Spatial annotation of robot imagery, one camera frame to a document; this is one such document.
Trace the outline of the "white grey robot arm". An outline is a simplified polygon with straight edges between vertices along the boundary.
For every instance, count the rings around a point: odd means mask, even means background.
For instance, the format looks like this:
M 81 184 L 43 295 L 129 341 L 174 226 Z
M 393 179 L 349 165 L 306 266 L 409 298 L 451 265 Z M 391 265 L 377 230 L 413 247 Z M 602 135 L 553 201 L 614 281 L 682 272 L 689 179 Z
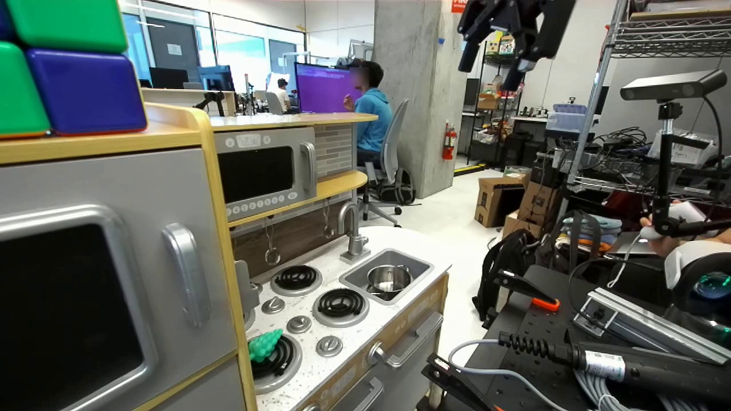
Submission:
M 539 58 L 558 54 L 573 7 L 576 0 L 469 0 L 457 25 L 465 38 L 460 71 L 469 72 L 481 43 L 504 30 L 516 40 L 504 88 L 516 90 Z

